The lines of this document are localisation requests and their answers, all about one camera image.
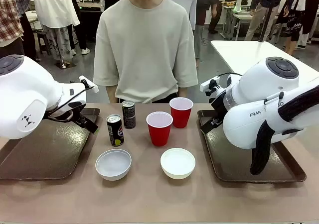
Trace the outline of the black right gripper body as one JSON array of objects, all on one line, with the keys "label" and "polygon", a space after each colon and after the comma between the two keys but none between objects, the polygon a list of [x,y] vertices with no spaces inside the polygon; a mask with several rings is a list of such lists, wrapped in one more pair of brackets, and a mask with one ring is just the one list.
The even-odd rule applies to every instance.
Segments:
[{"label": "black right gripper body", "polygon": [[214,101],[211,103],[211,106],[217,113],[216,118],[220,121],[223,121],[225,115],[227,114],[227,109],[225,108],[223,99],[214,99]]}]

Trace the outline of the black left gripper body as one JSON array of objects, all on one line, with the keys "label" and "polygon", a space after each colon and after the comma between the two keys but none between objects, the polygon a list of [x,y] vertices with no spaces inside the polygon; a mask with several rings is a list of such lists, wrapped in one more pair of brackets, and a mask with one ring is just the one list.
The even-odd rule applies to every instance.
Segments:
[{"label": "black left gripper body", "polygon": [[86,117],[81,113],[84,109],[84,106],[78,106],[69,111],[69,117],[67,122],[73,122],[76,125],[85,125],[87,123]]}]

